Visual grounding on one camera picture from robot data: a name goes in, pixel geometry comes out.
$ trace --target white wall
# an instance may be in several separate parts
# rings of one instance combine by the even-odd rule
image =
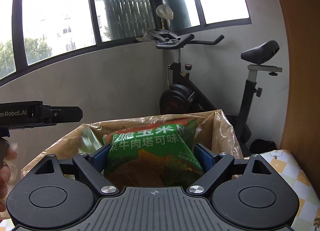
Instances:
[[[164,79],[162,51],[147,42],[73,57],[2,86],[0,103],[41,100],[83,111],[80,123],[10,131],[9,140],[19,143],[18,168],[81,123],[159,114]]]
[[[251,25],[232,26],[195,33],[195,39],[225,39],[216,46],[187,45],[181,51],[183,63],[193,64],[190,79],[217,107],[227,114],[238,114],[248,62],[241,52],[269,40],[276,40],[279,52],[265,65],[278,66],[283,72],[269,76],[258,72],[257,87],[263,89],[254,97],[248,119],[253,140],[262,138],[280,144],[287,109],[289,88],[288,45],[282,11],[278,0],[246,0]]]

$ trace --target seat post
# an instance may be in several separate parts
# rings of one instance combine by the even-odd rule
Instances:
[[[263,66],[263,65],[248,65],[248,70],[249,70],[248,79],[245,82],[241,107],[240,107],[239,115],[238,115],[236,126],[235,126],[235,134],[238,141],[240,140],[244,126],[247,123],[253,96],[255,93],[257,93],[256,84],[257,84],[258,71],[270,72],[269,74],[271,76],[277,76],[277,72],[280,72],[280,73],[282,72],[281,67]]]

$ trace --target snack bag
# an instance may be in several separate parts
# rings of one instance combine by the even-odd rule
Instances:
[[[203,175],[192,153],[196,122],[179,119],[105,135],[112,145],[105,177],[124,186],[182,186]]]

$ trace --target sky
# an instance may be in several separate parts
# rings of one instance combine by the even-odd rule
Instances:
[[[199,25],[194,0],[185,1],[192,26]],[[207,23],[249,17],[245,0],[201,0],[201,4]],[[25,37],[37,38],[43,33],[55,34],[54,29],[58,23],[69,15],[75,24],[74,27],[77,27],[77,33],[85,37],[85,40],[91,40],[92,35],[89,31],[92,30],[92,24],[88,0],[23,0],[22,7]],[[11,11],[12,0],[0,0],[2,42],[11,38]]]

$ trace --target window frame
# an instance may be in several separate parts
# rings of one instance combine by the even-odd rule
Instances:
[[[12,0],[12,20],[11,20],[12,47],[13,47],[13,55],[14,55],[14,63],[15,63],[16,71],[0,79],[0,87],[3,86],[4,84],[9,83],[14,79],[19,78],[20,76],[26,75],[32,71],[43,68],[55,62],[59,62],[59,61],[62,61],[71,57],[75,57],[81,54],[87,54],[90,52],[107,49],[110,47],[138,43],[136,38],[123,38],[123,39],[102,42],[101,35],[100,35],[99,21],[96,13],[96,8],[95,8],[95,1],[88,0],[88,3],[89,3],[89,10],[91,13],[91,21],[92,21],[93,33],[94,33],[96,44],[93,46],[72,50],[60,55],[50,57],[48,59],[44,59],[37,63],[28,65],[27,56],[25,52],[23,27],[22,27],[22,0]],[[162,26],[161,19],[156,15],[156,8],[162,3],[163,3],[162,0],[150,0],[152,16],[154,19],[156,29],[159,29]],[[249,10],[248,10],[249,18],[228,20],[228,21],[207,24],[205,22],[201,1],[195,0],[195,3],[196,3],[198,16],[199,16],[200,25],[175,31],[175,33],[177,33],[178,35],[189,34],[193,32],[220,28],[220,27],[252,24]],[[166,29],[168,28],[166,21],[164,22],[164,26]]]

